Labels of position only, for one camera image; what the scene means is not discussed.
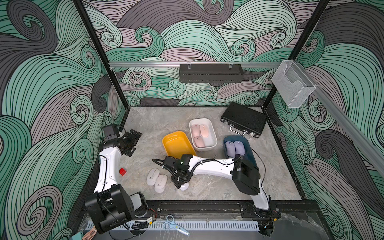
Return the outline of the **pale lilac white mouse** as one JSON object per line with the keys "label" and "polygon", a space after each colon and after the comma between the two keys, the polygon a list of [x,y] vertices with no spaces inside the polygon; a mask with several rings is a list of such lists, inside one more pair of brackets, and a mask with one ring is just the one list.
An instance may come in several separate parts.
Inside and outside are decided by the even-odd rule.
{"label": "pale lilac white mouse", "polygon": [[189,183],[184,183],[183,185],[181,185],[180,190],[185,191],[188,189],[188,187],[189,187]]}

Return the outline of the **yellow storage box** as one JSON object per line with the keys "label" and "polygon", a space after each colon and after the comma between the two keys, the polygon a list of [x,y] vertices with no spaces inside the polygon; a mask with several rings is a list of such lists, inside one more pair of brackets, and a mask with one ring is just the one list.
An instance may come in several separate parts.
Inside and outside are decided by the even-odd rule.
{"label": "yellow storage box", "polygon": [[162,140],[166,154],[180,159],[182,155],[196,155],[195,149],[183,131],[176,131],[166,135]]}

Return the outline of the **white storage box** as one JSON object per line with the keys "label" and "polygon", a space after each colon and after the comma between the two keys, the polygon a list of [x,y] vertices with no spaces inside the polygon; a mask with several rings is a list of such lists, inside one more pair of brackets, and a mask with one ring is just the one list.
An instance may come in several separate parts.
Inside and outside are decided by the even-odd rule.
{"label": "white storage box", "polygon": [[[191,134],[191,125],[194,125],[194,124],[199,124],[199,125],[205,124],[209,127],[209,130],[210,130],[209,137],[203,138],[200,134],[200,136],[203,138],[204,143],[205,143],[204,148],[197,148],[194,144],[192,134]],[[196,151],[198,151],[198,152],[210,151],[211,149],[213,149],[217,145],[218,140],[217,140],[216,133],[215,133],[215,130],[214,130],[214,127],[213,127],[211,120],[209,120],[207,118],[200,118],[200,119],[191,120],[189,122],[189,128],[190,128],[190,134],[191,134],[191,138],[192,138],[192,144],[193,144],[193,147],[195,148]]]}

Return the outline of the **pink rounded mouse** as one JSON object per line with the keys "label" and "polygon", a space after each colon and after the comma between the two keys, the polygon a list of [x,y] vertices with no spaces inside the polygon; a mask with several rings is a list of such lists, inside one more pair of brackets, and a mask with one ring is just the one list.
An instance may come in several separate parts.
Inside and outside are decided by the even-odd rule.
{"label": "pink rounded mouse", "polygon": [[192,134],[192,138],[200,136],[201,132],[200,132],[200,125],[199,124],[191,125],[191,134]]}

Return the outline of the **peach mouse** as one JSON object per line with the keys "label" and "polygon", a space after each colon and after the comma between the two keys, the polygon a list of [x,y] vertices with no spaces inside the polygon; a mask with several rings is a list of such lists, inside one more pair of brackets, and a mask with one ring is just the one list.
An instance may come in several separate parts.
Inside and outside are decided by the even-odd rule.
{"label": "peach mouse", "polygon": [[200,125],[200,134],[203,138],[207,138],[210,135],[209,127],[205,124]]}

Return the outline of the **purple rounded mouse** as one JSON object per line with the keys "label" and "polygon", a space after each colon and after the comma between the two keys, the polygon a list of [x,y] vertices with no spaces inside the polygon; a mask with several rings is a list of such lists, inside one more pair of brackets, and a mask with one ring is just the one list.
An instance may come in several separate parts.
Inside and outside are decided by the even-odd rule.
{"label": "purple rounded mouse", "polygon": [[243,156],[246,154],[245,147],[244,147],[244,144],[242,142],[235,141],[234,146],[235,146],[236,155]]}
{"label": "purple rounded mouse", "polygon": [[225,142],[226,153],[229,158],[234,158],[236,156],[236,148],[233,142]]}

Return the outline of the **dark teal storage box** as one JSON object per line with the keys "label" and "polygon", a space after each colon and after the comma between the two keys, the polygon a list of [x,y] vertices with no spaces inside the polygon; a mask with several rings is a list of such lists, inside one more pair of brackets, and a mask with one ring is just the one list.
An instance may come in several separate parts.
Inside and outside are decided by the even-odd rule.
{"label": "dark teal storage box", "polygon": [[246,158],[257,167],[257,163],[256,163],[256,160],[255,160],[252,148],[250,146],[250,143],[243,136],[239,136],[239,135],[226,136],[224,138],[224,140],[223,140],[225,152],[227,153],[226,142],[233,142],[234,143],[236,141],[239,141],[239,142],[241,142],[244,145]]}

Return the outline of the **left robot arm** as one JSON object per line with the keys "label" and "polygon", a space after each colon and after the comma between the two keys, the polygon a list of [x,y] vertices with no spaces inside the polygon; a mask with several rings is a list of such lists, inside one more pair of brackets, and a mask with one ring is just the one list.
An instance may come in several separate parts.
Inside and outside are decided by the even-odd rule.
{"label": "left robot arm", "polygon": [[120,161],[123,155],[131,157],[142,136],[133,129],[126,132],[122,126],[103,127],[104,137],[98,147],[100,172],[94,193],[86,198],[85,207],[99,234],[124,226],[145,215],[148,205],[141,192],[129,195],[121,185]]}

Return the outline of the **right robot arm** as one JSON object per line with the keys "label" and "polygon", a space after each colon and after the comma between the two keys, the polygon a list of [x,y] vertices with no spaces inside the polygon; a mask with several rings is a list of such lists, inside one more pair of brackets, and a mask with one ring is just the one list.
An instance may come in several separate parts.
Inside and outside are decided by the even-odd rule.
{"label": "right robot arm", "polygon": [[186,187],[195,175],[222,177],[232,180],[241,193],[249,195],[256,209],[270,209],[270,197],[263,188],[259,168],[244,155],[229,159],[182,155],[180,159],[167,156],[152,161],[171,174],[171,181],[177,189]]}

